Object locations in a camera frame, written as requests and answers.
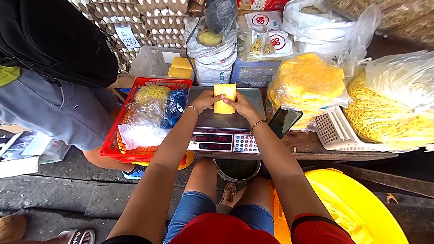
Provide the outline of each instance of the digital weighing scale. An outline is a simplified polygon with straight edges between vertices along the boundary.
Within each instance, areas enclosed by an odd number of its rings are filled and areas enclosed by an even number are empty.
[[[188,90],[187,105],[190,105],[204,90],[212,86],[192,86]],[[237,88],[265,118],[261,91],[258,88]],[[249,121],[235,111],[234,114],[216,114],[205,109],[197,119],[188,150],[204,152],[259,154],[255,137],[250,135]]]

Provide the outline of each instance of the black bag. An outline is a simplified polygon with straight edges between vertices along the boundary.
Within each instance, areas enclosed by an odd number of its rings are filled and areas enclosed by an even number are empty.
[[[110,39],[67,0],[0,0],[0,65],[90,88],[116,81]]]

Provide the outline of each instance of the red plastic crate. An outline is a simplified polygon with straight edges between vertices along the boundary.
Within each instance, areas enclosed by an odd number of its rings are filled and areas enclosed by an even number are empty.
[[[128,117],[128,111],[126,111],[125,106],[134,101],[135,94],[139,88],[150,85],[166,86],[172,90],[188,89],[193,85],[193,81],[191,79],[136,78],[128,97],[115,120],[115,123],[110,129],[110,132],[108,133],[108,136],[102,145],[101,151],[99,152],[101,156],[108,156],[123,163],[150,162],[152,160],[158,146],[138,147],[136,149],[126,151],[125,144],[122,143],[121,135],[119,134],[118,130],[118,125],[123,124]],[[181,165],[185,164],[185,159],[186,156],[184,156]]]

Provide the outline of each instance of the gray pants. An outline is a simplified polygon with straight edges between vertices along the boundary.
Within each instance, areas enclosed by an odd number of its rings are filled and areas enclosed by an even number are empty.
[[[0,86],[0,121],[41,131],[83,151],[101,146],[113,125],[109,112],[116,97],[107,89],[60,83],[57,87],[21,69],[20,77]]]

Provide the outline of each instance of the red logo label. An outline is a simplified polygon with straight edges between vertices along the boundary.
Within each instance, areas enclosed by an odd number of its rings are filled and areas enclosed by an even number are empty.
[[[278,34],[270,36],[270,41],[274,46],[274,50],[276,51],[282,49],[286,45],[285,38]]]
[[[263,14],[257,14],[255,16],[253,16],[253,18],[252,18],[252,23],[255,26],[265,26],[268,24],[269,21],[270,21],[270,19],[268,18],[268,16],[263,15]]]

